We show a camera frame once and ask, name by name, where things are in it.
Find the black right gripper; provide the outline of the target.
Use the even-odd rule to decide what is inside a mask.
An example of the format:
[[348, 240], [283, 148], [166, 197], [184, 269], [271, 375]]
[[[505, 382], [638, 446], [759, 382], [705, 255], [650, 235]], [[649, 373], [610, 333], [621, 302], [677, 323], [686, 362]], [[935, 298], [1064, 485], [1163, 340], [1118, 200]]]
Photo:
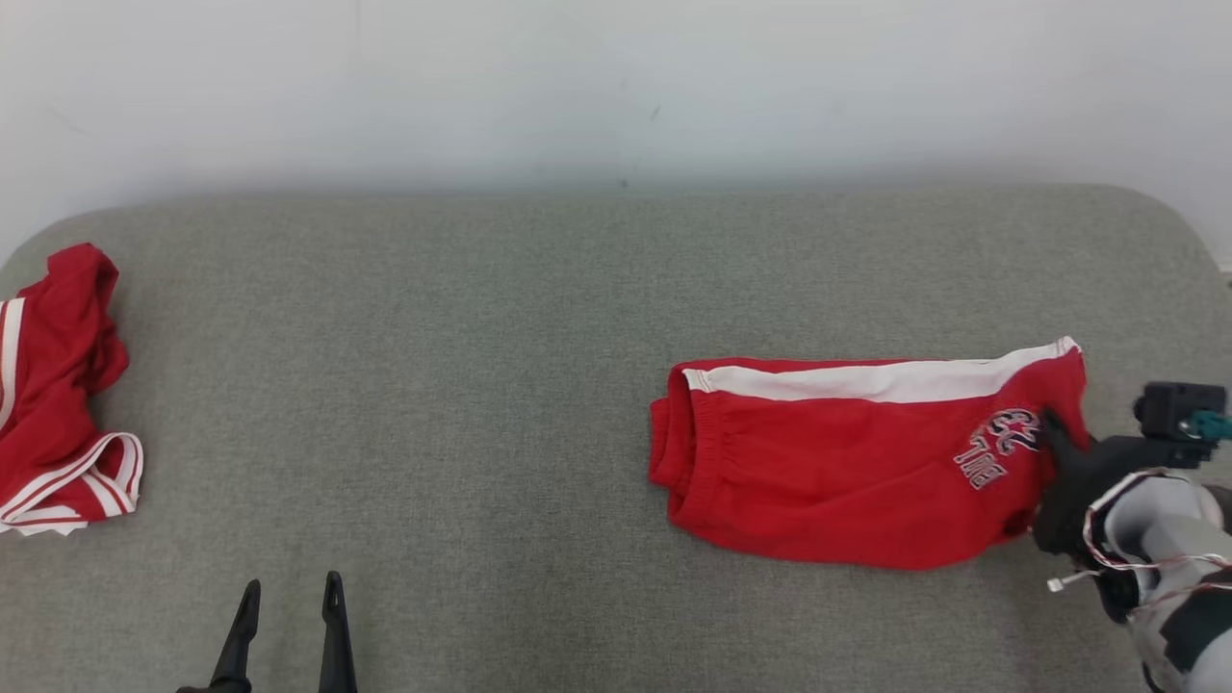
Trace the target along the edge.
[[1131, 474], [1148, 469], [1196, 470], [1201, 444], [1143, 437], [1094, 440], [1085, 430], [1074, 434], [1052, 409], [1041, 412], [1041, 438], [1048, 448], [1053, 482], [1044, 490], [1031, 535], [1036, 547], [1051, 555], [1090, 559], [1083, 522], [1092, 504]]

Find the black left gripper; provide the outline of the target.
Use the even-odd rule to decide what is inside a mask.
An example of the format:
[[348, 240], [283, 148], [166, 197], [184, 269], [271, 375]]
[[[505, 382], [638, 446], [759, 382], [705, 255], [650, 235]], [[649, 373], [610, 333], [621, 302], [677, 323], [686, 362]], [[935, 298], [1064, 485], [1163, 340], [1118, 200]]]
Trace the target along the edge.
[[[216, 671], [206, 687], [180, 687], [176, 693], [250, 693], [251, 681], [246, 675], [249, 649], [257, 634], [261, 601], [260, 580], [246, 584], [232, 626], [221, 646]], [[325, 626], [322, 641], [320, 691], [355, 693], [359, 691], [355, 656], [347, 623], [347, 603], [342, 575], [326, 572], [322, 593], [322, 621]]]

